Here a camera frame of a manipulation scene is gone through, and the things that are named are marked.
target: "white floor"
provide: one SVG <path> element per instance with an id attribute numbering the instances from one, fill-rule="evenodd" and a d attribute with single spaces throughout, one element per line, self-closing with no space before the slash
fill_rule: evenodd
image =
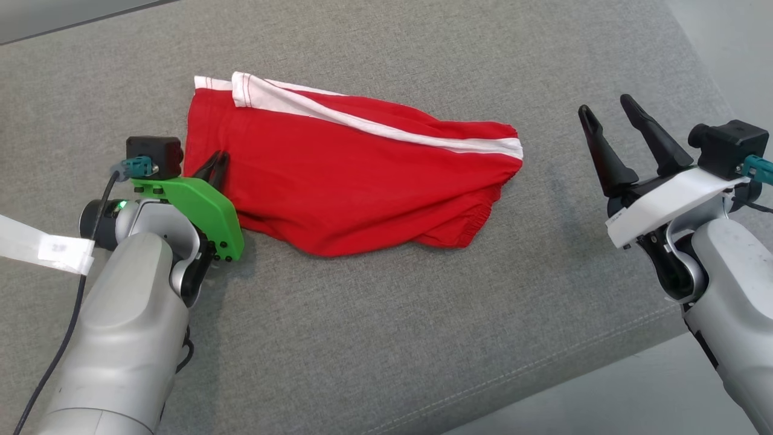
<path id="1" fill-rule="evenodd" d="M 445 435 L 754 435 L 695 339 L 684 334 Z"/>
<path id="2" fill-rule="evenodd" d="M 773 131 L 771 0 L 666 0 L 737 117 Z M 768 150 L 769 159 L 773 151 Z M 689 334 L 445 435 L 752 435 Z"/>

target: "gray cushion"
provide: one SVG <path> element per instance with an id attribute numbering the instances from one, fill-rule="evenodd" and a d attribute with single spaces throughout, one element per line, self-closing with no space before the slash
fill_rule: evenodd
<path id="1" fill-rule="evenodd" d="M 655 165 L 621 93 L 683 142 L 731 117 L 658 0 L 185 0 L 3 46 L 0 213 L 76 235 L 125 139 L 184 136 L 193 75 L 235 70 L 512 123 L 525 166 L 464 250 L 319 259 L 246 232 L 192 311 L 160 433 L 441 433 L 684 331 L 644 254 L 605 234 L 576 113 L 589 104 L 642 176 Z M 9 432 L 77 278 L 3 260 L 0 282 Z"/>

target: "fabric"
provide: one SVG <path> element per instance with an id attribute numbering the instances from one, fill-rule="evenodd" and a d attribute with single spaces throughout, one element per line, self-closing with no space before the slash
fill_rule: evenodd
<path id="1" fill-rule="evenodd" d="M 516 131 L 234 73 L 196 77 L 185 175 L 230 154 L 242 227 L 323 256 L 464 248 L 523 163 Z"/>
<path id="2" fill-rule="evenodd" d="M 77 236 L 126 138 L 185 139 L 191 76 L 235 70 L 512 123 L 526 164 L 465 249 L 322 259 L 245 231 L 242 259 L 209 271 L 191 311 L 196 353 L 158 434 L 438 434 L 686 331 L 644 253 L 610 242 L 577 120 L 588 104 L 646 177 L 657 165 L 620 94 L 682 144 L 733 118 L 660 0 L 185 0 L 0 46 L 0 214 Z M 123 183 L 112 197 L 137 195 Z M 773 247 L 769 214 L 732 216 Z M 0 282 L 11 433 L 77 277 L 3 260 Z"/>

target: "cable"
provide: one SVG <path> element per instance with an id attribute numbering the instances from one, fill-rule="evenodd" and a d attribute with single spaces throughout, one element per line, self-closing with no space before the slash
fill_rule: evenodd
<path id="1" fill-rule="evenodd" d="M 177 364 L 177 370 L 175 370 L 175 374 L 180 373 L 180 370 L 182 370 L 188 363 L 191 361 L 191 358 L 193 358 L 193 342 L 191 341 L 191 327 L 190 325 L 186 327 L 186 337 L 182 339 L 182 346 L 188 346 L 188 354 L 186 355 L 183 360 Z"/>
<path id="2" fill-rule="evenodd" d="M 766 207 L 764 205 L 755 204 L 753 202 L 742 200 L 739 197 L 733 197 L 733 202 L 737 202 L 739 204 L 743 204 L 746 207 L 755 209 L 756 211 L 764 211 L 765 213 L 773 213 L 773 208 L 769 208 L 769 207 Z"/>
<path id="3" fill-rule="evenodd" d="M 94 238 L 97 235 L 97 230 L 99 229 L 99 224 L 102 222 L 102 215 L 104 215 L 104 209 L 107 206 L 107 197 L 110 196 L 110 192 L 113 190 L 113 185 L 115 184 L 115 180 L 118 178 L 120 174 L 118 171 L 113 172 L 110 175 L 110 181 L 107 182 L 107 186 L 104 188 L 104 193 L 102 194 L 102 199 L 100 199 L 99 202 L 99 214 L 97 215 L 97 221 L 94 222 L 94 229 L 91 231 L 91 237 L 90 240 L 94 240 Z M 67 331 L 64 333 L 64 338 L 62 339 L 62 344 L 59 345 L 59 350 L 56 351 L 56 355 L 54 355 L 53 360 L 51 361 L 51 364 L 49 364 L 49 367 L 46 369 L 46 373 L 43 374 L 43 377 L 38 382 L 38 386 L 35 387 L 35 391 L 32 392 L 32 396 L 29 398 L 29 401 L 27 402 L 27 406 L 24 408 L 24 412 L 22 413 L 21 418 L 19 418 L 19 422 L 16 424 L 16 429 L 13 431 L 13 435 L 19 435 L 22 432 L 22 428 L 24 427 L 24 423 L 27 421 L 27 417 L 29 417 L 30 411 L 32 411 L 32 407 L 35 405 L 35 401 L 38 399 L 38 396 L 40 396 L 40 393 L 43 391 L 43 386 L 46 385 L 46 382 L 51 377 L 51 374 L 53 373 L 54 368 L 56 368 L 56 365 L 59 364 L 59 360 L 62 359 L 62 356 L 64 355 L 65 349 L 67 349 L 67 345 L 70 343 L 70 339 L 73 337 L 73 331 L 75 331 L 75 323 L 78 321 L 78 314 L 80 313 L 80 304 L 83 302 L 83 292 L 86 289 L 86 276 L 81 275 L 80 276 L 80 282 L 78 282 L 78 292 L 75 296 L 75 307 L 73 308 L 73 315 L 70 318 L 70 324 L 67 325 Z"/>

